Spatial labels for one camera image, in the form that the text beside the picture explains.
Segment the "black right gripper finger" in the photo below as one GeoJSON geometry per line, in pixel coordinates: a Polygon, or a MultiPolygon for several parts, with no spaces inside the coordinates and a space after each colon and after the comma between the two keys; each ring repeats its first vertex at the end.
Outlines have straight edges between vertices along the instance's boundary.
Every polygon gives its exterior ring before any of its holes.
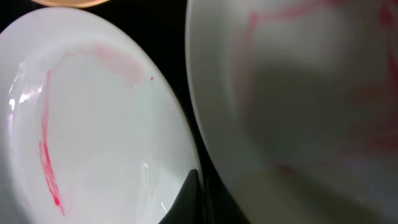
{"type": "Polygon", "coordinates": [[[202,197],[196,169],[188,173],[172,207],[159,224],[202,224],[202,197]]]}

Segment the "light green plate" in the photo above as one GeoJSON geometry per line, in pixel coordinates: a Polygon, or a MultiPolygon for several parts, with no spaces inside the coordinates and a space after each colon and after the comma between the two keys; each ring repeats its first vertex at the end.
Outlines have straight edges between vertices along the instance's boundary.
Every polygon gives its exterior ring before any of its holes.
{"type": "Polygon", "coordinates": [[[159,223],[192,132],[164,76],[122,30],[49,7],[1,32],[1,222],[159,223]]]}
{"type": "Polygon", "coordinates": [[[189,1],[186,60],[248,222],[397,222],[397,1],[189,1]]]}

